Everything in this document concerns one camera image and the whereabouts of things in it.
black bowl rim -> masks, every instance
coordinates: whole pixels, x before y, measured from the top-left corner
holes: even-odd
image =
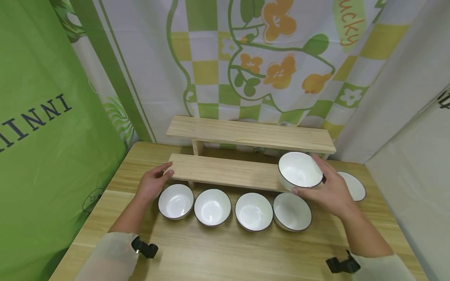
[[[282,194],[284,194],[284,193],[280,193],[280,194],[278,194],[276,197],[275,197],[275,199],[274,199],[274,204],[275,204],[275,200],[277,199],[277,197],[278,196],[280,196],[280,195],[282,195]],[[308,209],[310,210],[310,213],[311,213],[311,221],[310,221],[310,223],[308,224],[308,226],[307,227],[305,227],[304,229],[300,229],[300,230],[296,230],[296,229],[292,229],[292,228],[290,228],[290,227],[287,227],[284,223],[282,223],[281,221],[280,221],[280,219],[277,217],[277,215],[275,214],[275,208],[273,208],[274,209],[274,217],[279,221],[279,223],[280,224],[282,224],[285,228],[287,228],[287,229],[289,229],[289,230],[291,230],[291,231],[293,231],[293,232],[301,232],[301,231],[304,231],[304,230],[306,230],[306,229],[308,229],[310,226],[311,226],[311,224],[312,224],[312,210],[311,210],[311,207],[309,206],[309,204],[308,204],[308,202],[305,200],[305,199],[303,199],[303,201],[306,203],[306,205],[308,205]]]
[[[198,197],[200,196],[200,194],[202,194],[203,192],[205,192],[205,191],[207,191],[207,190],[212,190],[212,189],[217,189],[217,190],[222,191],[223,193],[225,193],[225,195],[228,197],[230,210],[229,210],[228,217],[226,217],[226,218],[224,219],[223,222],[221,222],[221,223],[219,223],[219,224],[215,224],[215,225],[207,225],[207,224],[202,223],[202,221],[198,219],[197,214],[195,213],[195,204],[197,203],[197,199],[198,199]],[[225,191],[220,190],[220,189],[218,189],[218,188],[209,188],[209,189],[205,189],[205,190],[203,190],[202,192],[200,192],[200,193],[197,195],[197,198],[195,199],[195,203],[193,204],[193,207],[194,207],[194,216],[195,216],[195,218],[197,219],[197,221],[200,222],[201,224],[203,224],[204,226],[207,226],[207,227],[217,227],[217,226],[223,224],[224,222],[226,222],[226,220],[228,220],[228,218],[231,216],[232,206],[233,206],[233,204],[231,204],[231,199],[230,199],[230,197],[228,196],[228,194],[226,194]]]
[[[344,171],[338,171],[338,173],[349,174],[350,176],[356,178],[356,180],[357,180],[358,182],[360,182],[361,185],[363,186],[363,188],[364,188],[364,197],[363,197],[363,199],[361,199],[361,200],[353,200],[353,201],[355,201],[355,202],[361,202],[362,200],[364,200],[364,199],[367,197],[367,190],[365,189],[365,186],[363,185],[363,183],[362,183],[357,177],[355,177],[354,175],[352,175],[352,174],[350,174],[350,173],[344,172]]]
[[[237,215],[237,213],[236,213],[236,205],[238,204],[239,199],[241,199],[242,196],[244,196],[244,195],[246,195],[246,194],[249,194],[249,193],[255,193],[255,194],[261,195],[262,197],[264,197],[264,199],[267,200],[267,202],[269,202],[269,205],[270,205],[270,207],[272,208],[272,219],[271,219],[270,223],[269,223],[265,228],[263,228],[263,229],[261,229],[261,230],[251,230],[251,229],[248,229],[248,228],[246,228],[245,226],[243,226],[242,223],[239,221],[238,215]],[[238,221],[239,225],[240,225],[241,227],[245,228],[247,231],[250,231],[250,232],[261,232],[261,231],[263,231],[263,230],[266,230],[266,229],[269,228],[269,226],[270,226],[270,225],[272,224],[272,222],[274,221],[274,207],[272,206],[272,204],[270,203],[270,201],[269,201],[264,195],[259,194],[259,193],[256,193],[256,192],[247,192],[247,193],[244,193],[243,195],[239,196],[239,198],[236,200],[236,203],[234,204],[234,213],[236,214],[236,220]]]
[[[179,217],[177,217],[177,218],[169,218],[169,217],[165,216],[165,215],[161,212],[161,209],[159,209],[159,200],[161,199],[161,195],[162,195],[169,187],[171,187],[171,186],[173,186],[173,185],[177,185],[177,184],[181,184],[181,185],[184,185],[185,187],[189,188],[189,190],[190,190],[191,193],[192,193],[193,202],[192,202],[191,207],[189,208],[189,211],[187,211],[184,215],[179,216]],[[188,187],[187,185],[185,185],[185,184],[182,184],[182,183],[175,183],[175,184],[171,184],[171,185],[169,185],[168,187],[166,187],[166,188],[165,188],[163,191],[161,191],[161,193],[159,194],[159,198],[158,198],[158,212],[159,212],[163,217],[165,217],[165,218],[167,218],[167,219],[170,219],[170,220],[182,219],[183,217],[185,217],[186,215],[189,214],[189,212],[190,212],[190,211],[192,210],[192,208],[194,207],[194,204],[195,204],[195,195],[194,195],[194,192],[192,191],[192,189],[191,189],[190,187]]]
[[[316,183],[315,185],[313,185],[313,186],[310,186],[310,187],[303,187],[303,186],[300,186],[300,185],[293,184],[293,183],[290,182],[285,176],[283,176],[283,173],[282,173],[281,170],[280,170],[280,160],[281,160],[281,158],[278,160],[278,165],[277,165],[277,167],[278,167],[278,172],[279,172],[279,174],[280,174],[280,175],[281,175],[288,183],[290,183],[290,184],[293,185],[293,186],[300,187],[300,188],[313,188],[313,187],[318,186],[318,185],[324,180],[324,178],[325,178],[325,175],[324,175],[324,173],[322,172],[322,179],[320,179],[320,181],[319,181],[318,183]]]

hand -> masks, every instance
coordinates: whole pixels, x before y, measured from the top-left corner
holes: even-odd
[[[146,172],[141,178],[135,198],[148,204],[153,201],[161,192],[162,187],[173,176],[173,170],[168,170],[164,174],[164,171],[170,166],[172,166],[172,162],[167,162]]]
[[[317,202],[325,210],[340,219],[355,211],[359,212],[359,208],[353,201],[344,178],[330,164],[317,155],[313,155],[312,158],[327,179],[324,186],[321,189],[293,188],[292,193]]]

two-tier wooden shelf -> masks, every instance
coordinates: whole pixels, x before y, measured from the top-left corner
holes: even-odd
[[[175,116],[167,136],[189,138],[194,155],[172,154],[173,179],[194,183],[287,192],[278,180],[275,164],[204,157],[204,143],[227,143],[290,151],[333,154],[336,148],[327,130],[241,121]]]

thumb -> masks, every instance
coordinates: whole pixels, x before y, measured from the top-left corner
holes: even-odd
[[[318,190],[314,190],[314,189],[309,189],[309,188],[296,188],[294,187],[292,189],[292,194],[297,195],[301,198],[305,198],[305,199],[309,199],[309,200],[313,200],[316,201],[317,197],[318,197]]]
[[[160,177],[164,182],[168,181],[174,174],[173,170],[168,170],[164,175]]]

wooden table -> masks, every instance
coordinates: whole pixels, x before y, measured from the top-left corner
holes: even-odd
[[[145,171],[166,162],[172,153],[192,154],[191,147],[136,143],[103,196],[80,230],[51,280],[73,280],[89,254],[133,198]],[[277,163],[258,154],[205,149],[206,156]],[[410,246],[365,166],[330,161],[337,170],[356,176],[367,197],[360,204],[394,251],[417,280],[427,280]],[[212,185],[198,184],[197,196]],[[225,191],[234,205],[248,189],[214,186]],[[276,192],[259,192],[271,202]],[[285,232],[275,223],[265,231],[251,233],[236,222],[234,214],[222,225],[207,228],[190,213],[181,221],[170,221],[154,202],[145,216],[142,239],[158,245],[155,259],[139,257],[130,280],[351,280],[346,273],[332,274],[325,260],[346,257],[348,244],[340,221],[308,202],[311,226],[299,233]]]

